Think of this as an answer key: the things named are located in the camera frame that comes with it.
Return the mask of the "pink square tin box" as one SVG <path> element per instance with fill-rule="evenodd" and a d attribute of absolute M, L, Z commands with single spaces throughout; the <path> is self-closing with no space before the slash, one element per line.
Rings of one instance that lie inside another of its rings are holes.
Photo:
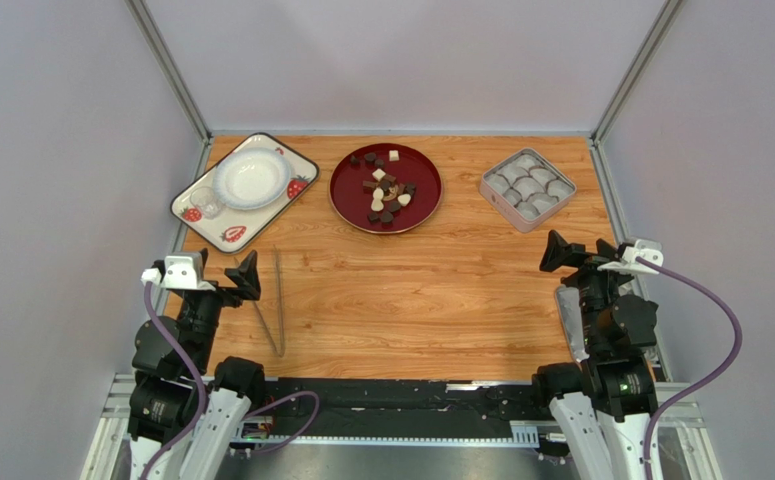
<path fill-rule="evenodd" d="M 529 233 L 570 203 L 576 184 L 532 148 L 523 148 L 488 169 L 481 196 L 518 232 Z"/>

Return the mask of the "metal tongs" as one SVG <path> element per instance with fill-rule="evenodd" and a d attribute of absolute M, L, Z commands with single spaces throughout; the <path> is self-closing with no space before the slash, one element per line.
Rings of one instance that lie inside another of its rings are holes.
<path fill-rule="evenodd" d="M 273 334 L 272 329 L 269 327 L 262 310 L 255 301 L 245 301 L 243 306 L 250 305 L 252 307 L 253 314 L 258 321 L 258 324 L 262 328 L 264 336 L 267 340 L 269 347 L 273 355 L 278 359 L 283 359 L 286 354 L 286 330 L 285 330 L 285 296 L 283 285 L 283 271 L 282 271 L 282 253 L 281 250 L 274 245 L 272 247 L 272 258 L 275 274 L 275 296 L 276 296 L 276 335 Z"/>

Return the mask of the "dark red round plate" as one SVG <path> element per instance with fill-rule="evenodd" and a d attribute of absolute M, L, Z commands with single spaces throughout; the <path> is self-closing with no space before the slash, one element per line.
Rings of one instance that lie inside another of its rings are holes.
<path fill-rule="evenodd" d="M 389 151 L 397 150 L 400 160 L 389 161 Z M 358 166 L 349 160 L 356 156 Z M 382 169 L 386 175 L 377 181 L 372 173 Z M 407 206 L 397 197 L 412 196 Z M 361 147 L 340 161 L 331 175 L 329 199 L 337 214 L 364 232 L 387 235 L 409 231 L 425 222 L 438 208 L 443 197 L 443 182 L 434 163 L 423 153 L 395 143 Z M 370 223 L 371 203 L 379 199 L 384 209 L 380 221 Z"/>

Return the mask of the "white heart chocolate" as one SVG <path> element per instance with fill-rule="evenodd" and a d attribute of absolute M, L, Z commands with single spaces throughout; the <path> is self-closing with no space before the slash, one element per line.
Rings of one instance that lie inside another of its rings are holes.
<path fill-rule="evenodd" d="M 397 197 L 397 201 L 400 203 L 401 206 L 407 206 L 411 202 L 411 200 L 412 200 L 412 196 L 408 193 L 404 193 Z"/>

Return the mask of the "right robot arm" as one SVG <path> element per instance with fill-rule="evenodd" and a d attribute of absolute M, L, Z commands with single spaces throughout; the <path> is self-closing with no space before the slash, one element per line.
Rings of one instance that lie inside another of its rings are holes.
<path fill-rule="evenodd" d="M 660 243 L 635 239 L 614 246 L 598 240 L 590 252 L 557 231 L 548 234 L 539 268 L 572 268 L 563 286 L 576 290 L 577 348 L 572 363 L 539 368 L 538 401 L 565 435 L 584 479 L 660 479 L 659 442 L 652 422 L 656 382 L 646 358 L 656 346 L 658 306 L 620 289 L 664 263 Z"/>

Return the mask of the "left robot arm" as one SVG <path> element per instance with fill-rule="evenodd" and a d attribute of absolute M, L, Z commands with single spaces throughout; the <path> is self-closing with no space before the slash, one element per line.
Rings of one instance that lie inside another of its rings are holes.
<path fill-rule="evenodd" d="M 207 250 L 178 252 L 142 272 L 149 318 L 134 338 L 128 418 L 133 479 L 215 478 L 234 431 L 263 399 L 259 363 L 229 357 L 210 382 L 203 379 L 222 311 L 261 297 L 258 254 L 226 269 L 228 286 L 205 279 L 207 260 Z"/>

